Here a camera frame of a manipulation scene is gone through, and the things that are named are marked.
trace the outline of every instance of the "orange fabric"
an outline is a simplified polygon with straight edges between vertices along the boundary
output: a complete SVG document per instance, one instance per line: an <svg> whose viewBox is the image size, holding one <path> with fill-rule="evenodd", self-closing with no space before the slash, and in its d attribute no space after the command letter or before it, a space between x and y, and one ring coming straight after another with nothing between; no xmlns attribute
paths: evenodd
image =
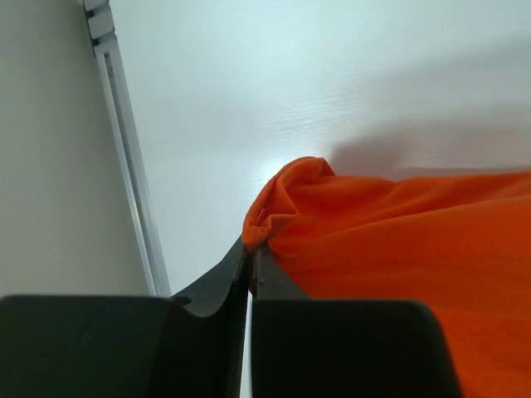
<svg viewBox="0 0 531 398"><path fill-rule="evenodd" d="M416 299L446 335L465 396L531 396L531 172L390 182L285 166L247 213L310 296Z"/></svg>

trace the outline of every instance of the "textured white surface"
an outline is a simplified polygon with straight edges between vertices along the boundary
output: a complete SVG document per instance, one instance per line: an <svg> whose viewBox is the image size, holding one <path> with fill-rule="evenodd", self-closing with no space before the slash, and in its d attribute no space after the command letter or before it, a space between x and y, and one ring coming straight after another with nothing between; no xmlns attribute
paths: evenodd
<svg viewBox="0 0 531 398"><path fill-rule="evenodd" d="M174 291L293 158L389 177L531 163L528 0L111 7Z"/></svg>

